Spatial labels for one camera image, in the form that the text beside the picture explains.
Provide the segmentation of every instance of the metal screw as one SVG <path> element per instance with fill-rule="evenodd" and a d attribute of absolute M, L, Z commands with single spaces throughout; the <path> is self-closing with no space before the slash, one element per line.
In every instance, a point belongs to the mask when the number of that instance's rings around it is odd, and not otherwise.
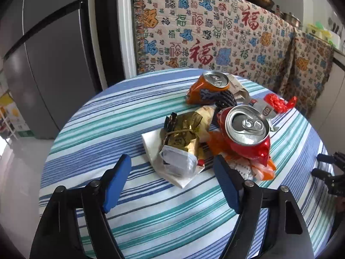
<path fill-rule="evenodd" d="M 246 186 L 248 186 L 248 187 L 253 187 L 253 186 L 254 186 L 254 182 L 251 181 L 251 180 L 246 180 L 246 181 L 244 182 L 244 184 L 245 184 Z"/>
<path fill-rule="evenodd" d="M 61 192 L 63 192 L 65 189 L 66 189 L 65 186 L 62 186 L 62 185 L 61 185 L 61 186 L 57 186 L 56 189 L 55 189 L 55 192 L 61 193 Z"/>
<path fill-rule="evenodd" d="M 288 192 L 289 191 L 289 187 L 288 186 L 285 186 L 285 185 L 283 185 L 283 186 L 281 186 L 281 190 L 283 191 L 283 192 Z"/>
<path fill-rule="evenodd" d="M 92 180 L 92 181 L 90 182 L 90 186 L 91 186 L 91 187 L 97 187 L 97 186 L 99 186 L 99 184 L 100 184 L 100 181 L 97 180 L 97 179 Z"/>

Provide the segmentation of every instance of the orange soda can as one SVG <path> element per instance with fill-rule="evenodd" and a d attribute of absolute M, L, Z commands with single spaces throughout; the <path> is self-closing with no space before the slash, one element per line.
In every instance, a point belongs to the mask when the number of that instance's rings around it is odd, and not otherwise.
<path fill-rule="evenodd" d="M 213 104 L 219 92 L 229 89 L 229 78 L 220 72 L 205 71 L 187 92 L 187 104 Z"/>

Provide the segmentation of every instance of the soda can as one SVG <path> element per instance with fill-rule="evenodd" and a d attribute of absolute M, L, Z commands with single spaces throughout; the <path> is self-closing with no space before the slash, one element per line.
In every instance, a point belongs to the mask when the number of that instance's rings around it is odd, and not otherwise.
<path fill-rule="evenodd" d="M 260 112 L 249 105 L 238 105 L 222 109 L 217 120 L 224 140 L 233 151 L 267 166 L 270 126 Z"/>
<path fill-rule="evenodd" d="M 220 72 L 205 71 L 187 92 L 187 104 L 213 104 L 219 92 L 229 89 L 229 78 Z"/>

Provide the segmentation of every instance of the floor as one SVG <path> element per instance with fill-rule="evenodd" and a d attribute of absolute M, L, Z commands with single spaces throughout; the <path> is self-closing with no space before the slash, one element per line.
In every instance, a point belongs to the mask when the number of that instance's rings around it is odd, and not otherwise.
<path fill-rule="evenodd" d="M 0 223 L 26 258 L 39 222 L 40 180 L 52 144 L 33 137 L 10 140 L 0 159 Z"/>

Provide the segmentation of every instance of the striped tablecloth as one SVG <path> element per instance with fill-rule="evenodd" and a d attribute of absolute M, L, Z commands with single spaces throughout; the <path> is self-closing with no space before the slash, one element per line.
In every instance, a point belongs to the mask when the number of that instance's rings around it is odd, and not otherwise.
<path fill-rule="evenodd" d="M 224 199 L 212 160 L 184 189 L 160 178 L 145 154 L 141 134 L 161 128 L 165 116 L 196 110 L 185 103 L 189 87 L 201 69 L 166 70 L 116 84 L 87 102 L 68 121 L 51 148 L 40 190 L 40 214 L 58 185 L 85 186 L 112 168 L 121 154 L 132 158 L 132 171 L 118 205 L 107 214 L 109 225 L 126 259 L 218 258 L 237 220 Z M 239 78 L 254 98 L 269 91 Z M 316 155 L 326 149 L 308 121 L 295 109 L 274 118 L 280 129 L 271 133 L 270 155 L 277 165 L 273 181 L 262 187 L 287 185 L 307 223 L 315 254 L 332 227 L 335 203 L 310 171 Z M 86 254 L 94 257 L 82 210 L 77 211 Z M 267 211 L 262 210 L 249 257 L 263 237 Z"/>

